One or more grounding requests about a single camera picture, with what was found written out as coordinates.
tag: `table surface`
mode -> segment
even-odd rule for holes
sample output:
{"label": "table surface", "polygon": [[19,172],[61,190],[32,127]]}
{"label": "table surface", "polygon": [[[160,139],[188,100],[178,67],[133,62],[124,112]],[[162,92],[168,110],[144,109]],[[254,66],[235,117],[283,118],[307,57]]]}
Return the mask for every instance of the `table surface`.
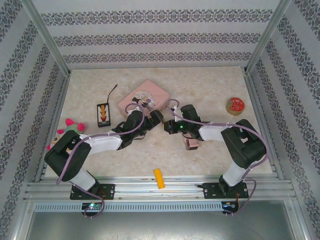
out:
{"label": "table surface", "polygon": [[[193,104],[202,121],[235,123],[247,119],[258,130],[258,123],[240,67],[168,67],[117,68],[73,70],[64,100],[58,128],[66,127],[65,120],[84,123],[84,134],[105,133],[125,121],[118,103],[145,80],[151,80],[178,99],[180,106]],[[111,126],[97,126],[97,104],[105,103],[110,90],[118,84],[109,98]],[[226,111],[231,97],[245,102],[239,116]],[[168,109],[162,111],[165,121],[172,119]],[[88,156],[83,168],[96,177],[153,176],[161,169],[164,176],[221,175],[232,158],[224,142],[203,141],[197,150],[187,151],[181,134],[169,135],[159,124],[143,140],[133,141],[119,151],[104,151]],[[251,173],[269,174],[268,161]],[[56,177],[50,167],[45,177]]]}

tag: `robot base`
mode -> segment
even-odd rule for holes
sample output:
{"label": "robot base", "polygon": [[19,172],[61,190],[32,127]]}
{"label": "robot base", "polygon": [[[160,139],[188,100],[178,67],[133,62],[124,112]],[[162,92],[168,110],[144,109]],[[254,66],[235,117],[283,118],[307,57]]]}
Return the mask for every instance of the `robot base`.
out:
{"label": "robot base", "polygon": [[[95,194],[104,200],[113,200],[115,196],[115,185],[100,184]],[[75,186],[72,186],[70,199],[71,200],[98,200],[96,197],[84,193],[83,191],[79,190]]]}
{"label": "robot base", "polygon": [[226,195],[220,190],[218,182],[205,182],[197,187],[203,189],[205,199],[236,199],[237,193],[239,199],[247,199],[249,197],[247,184],[245,182],[231,187]]}

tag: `yellow foam block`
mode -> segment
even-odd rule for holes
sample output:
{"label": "yellow foam block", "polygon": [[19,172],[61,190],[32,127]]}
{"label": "yellow foam block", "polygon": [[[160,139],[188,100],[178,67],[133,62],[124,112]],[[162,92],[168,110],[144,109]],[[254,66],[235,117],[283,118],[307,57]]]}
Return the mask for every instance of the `yellow foam block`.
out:
{"label": "yellow foam block", "polygon": [[162,178],[161,170],[159,168],[157,168],[157,169],[153,170],[153,172],[154,172],[156,183],[158,184],[158,188],[164,189],[165,182],[164,182],[164,179]]}

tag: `plush toy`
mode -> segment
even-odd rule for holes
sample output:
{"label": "plush toy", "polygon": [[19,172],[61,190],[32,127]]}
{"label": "plush toy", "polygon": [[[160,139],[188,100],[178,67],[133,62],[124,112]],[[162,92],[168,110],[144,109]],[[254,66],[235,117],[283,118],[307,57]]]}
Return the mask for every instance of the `plush toy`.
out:
{"label": "plush toy", "polygon": [[85,125],[83,123],[76,124],[72,119],[67,118],[65,120],[66,128],[65,129],[58,129],[56,131],[56,135],[54,136],[51,143],[46,146],[46,149],[49,151],[59,140],[62,136],[69,130],[74,130],[77,134],[82,134],[85,131]]}

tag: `patterned wallpaper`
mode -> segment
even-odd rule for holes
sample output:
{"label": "patterned wallpaper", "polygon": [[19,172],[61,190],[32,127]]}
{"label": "patterned wallpaper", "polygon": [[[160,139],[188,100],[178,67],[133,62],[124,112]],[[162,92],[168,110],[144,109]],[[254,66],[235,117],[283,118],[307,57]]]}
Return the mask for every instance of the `patterned wallpaper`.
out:
{"label": "patterned wallpaper", "polygon": [[251,76],[312,239],[320,239],[320,7],[292,1]]}
{"label": "patterned wallpaper", "polygon": [[64,83],[19,0],[0,0],[0,240],[35,178]]}
{"label": "patterned wallpaper", "polygon": [[70,69],[245,67],[278,2],[34,0]]}

